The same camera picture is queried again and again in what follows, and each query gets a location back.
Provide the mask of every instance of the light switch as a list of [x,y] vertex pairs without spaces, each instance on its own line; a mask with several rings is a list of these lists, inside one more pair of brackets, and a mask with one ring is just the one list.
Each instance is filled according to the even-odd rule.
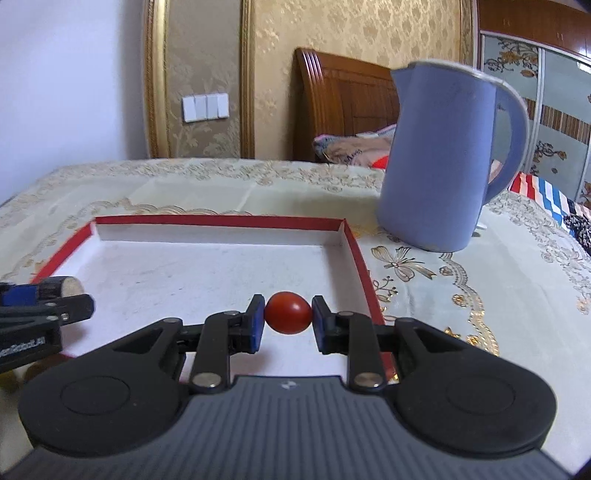
[[193,97],[183,97],[183,117],[185,122],[194,122],[197,120],[197,112],[195,111],[195,102]]
[[228,118],[230,116],[230,104],[227,93],[217,94],[217,116],[218,118]]
[[207,119],[217,118],[217,93],[206,95]]
[[207,120],[207,102],[205,100],[205,95],[196,95],[194,98],[197,120]]

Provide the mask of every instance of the cardboard tray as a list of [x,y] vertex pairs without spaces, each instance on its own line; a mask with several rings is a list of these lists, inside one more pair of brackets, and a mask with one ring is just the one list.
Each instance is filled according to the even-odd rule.
[[[79,356],[164,317],[203,323],[243,312],[252,296],[288,290],[322,295],[334,312],[383,323],[365,262],[345,220],[271,216],[98,217],[77,231],[33,282],[77,277],[96,302],[93,317],[62,329],[63,354]],[[394,374],[384,355],[387,376]],[[187,356],[181,380],[193,357]],[[235,374],[346,376],[343,355],[322,355],[312,326],[282,335],[265,325],[255,355],[231,358]]]

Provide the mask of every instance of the striped pillow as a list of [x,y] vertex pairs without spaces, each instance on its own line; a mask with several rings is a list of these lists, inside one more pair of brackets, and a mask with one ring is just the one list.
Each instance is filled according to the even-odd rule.
[[591,220],[591,210],[580,203],[569,200],[558,188],[539,177],[519,172],[509,187],[509,191],[535,201],[558,222],[561,228],[572,236],[574,236],[574,232],[564,223],[563,217],[565,215],[579,215]]

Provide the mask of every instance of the red tomato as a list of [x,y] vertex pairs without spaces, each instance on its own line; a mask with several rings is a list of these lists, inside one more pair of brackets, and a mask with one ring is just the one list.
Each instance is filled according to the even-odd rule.
[[308,328],[312,322],[312,308],[298,294],[279,291],[265,306],[265,321],[276,332],[293,335]]

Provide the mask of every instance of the pillow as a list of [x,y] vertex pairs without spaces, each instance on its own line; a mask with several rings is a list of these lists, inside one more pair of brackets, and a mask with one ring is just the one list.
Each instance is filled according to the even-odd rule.
[[378,168],[385,168],[395,130],[396,124],[354,137],[320,135],[314,139],[314,151],[330,163],[372,167],[378,162]]
[[574,237],[583,249],[591,255],[591,223],[579,215],[565,215],[564,224],[573,231]]

